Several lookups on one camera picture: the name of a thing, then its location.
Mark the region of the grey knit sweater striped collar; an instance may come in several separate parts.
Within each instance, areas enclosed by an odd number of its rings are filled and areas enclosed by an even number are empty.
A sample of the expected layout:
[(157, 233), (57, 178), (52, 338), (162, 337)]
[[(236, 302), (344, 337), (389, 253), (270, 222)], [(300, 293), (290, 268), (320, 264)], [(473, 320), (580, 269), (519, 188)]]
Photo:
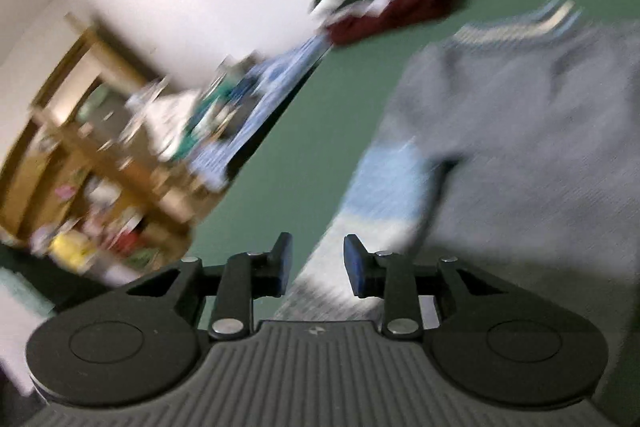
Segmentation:
[(639, 25), (568, 0), (463, 26), (408, 63), (278, 317), (376, 317), (342, 243), (457, 255), (603, 332), (639, 313)]

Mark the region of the wooden shelf unit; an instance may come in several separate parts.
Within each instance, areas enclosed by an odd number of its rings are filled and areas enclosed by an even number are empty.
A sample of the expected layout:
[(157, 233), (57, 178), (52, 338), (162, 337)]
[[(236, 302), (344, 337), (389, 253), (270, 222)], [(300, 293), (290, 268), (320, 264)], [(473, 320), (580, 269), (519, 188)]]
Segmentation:
[(219, 204), (152, 132), (176, 101), (100, 32), (66, 14), (75, 40), (30, 100), (1, 165), (1, 238), (77, 273), (149, 272), (182, 257)]

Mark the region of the dark red folded sweater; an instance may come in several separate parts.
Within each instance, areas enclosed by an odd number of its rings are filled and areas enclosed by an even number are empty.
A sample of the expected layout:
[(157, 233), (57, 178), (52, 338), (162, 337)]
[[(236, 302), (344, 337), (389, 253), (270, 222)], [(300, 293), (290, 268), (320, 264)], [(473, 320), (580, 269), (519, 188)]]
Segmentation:
[(326, 33), (334, 46), (350, 46), (392, 30), (439, 20), (453, 7), (454, 0), (388, 0), (379, 9), (340, 16), (326, 25)]

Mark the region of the blue white checkered cushion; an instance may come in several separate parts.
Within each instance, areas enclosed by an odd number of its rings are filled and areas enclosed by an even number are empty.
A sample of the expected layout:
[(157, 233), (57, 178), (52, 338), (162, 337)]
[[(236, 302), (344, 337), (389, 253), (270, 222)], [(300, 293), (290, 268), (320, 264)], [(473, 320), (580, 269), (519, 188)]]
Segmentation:
[(220, 192), (231, 179), (228, 170), (241, 148), (267, 124), (285, 99), (331, 47), (325, 35), (315, 35), (300, 46), (253, 66), (241, 80), (241, 105), (221, 136), (207, 139), (189, 155), (190, 173), (211, 192)]

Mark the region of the green table mat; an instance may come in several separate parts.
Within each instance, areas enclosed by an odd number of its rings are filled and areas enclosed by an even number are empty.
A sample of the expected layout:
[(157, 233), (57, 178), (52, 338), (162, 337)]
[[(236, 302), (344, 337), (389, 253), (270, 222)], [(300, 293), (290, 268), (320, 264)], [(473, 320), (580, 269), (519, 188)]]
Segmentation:
[[(334, 50), (314, 72), (192, 251), (212, 263), (294, 235), (292, 284), (337, 213), (361, 156), (410, 60), (469, 24), (492, 24), (553, 0), (464, 0), (449, 20)], [(637, 22), (639, 0), (568, 0), (587, 22)], [(215, 374), (231, 390), (209, 393), (195, 420), (223, 426), (634, 426), (639, 421), (639, 313), (605, 335), (608, 366), (594, 396), (553, 412), (511, 411), (464, 395), (423, 343), (393, 343), (376, 317), (285, 320), (284, 299), (259, 303), (268, 345), (224, 350)]]

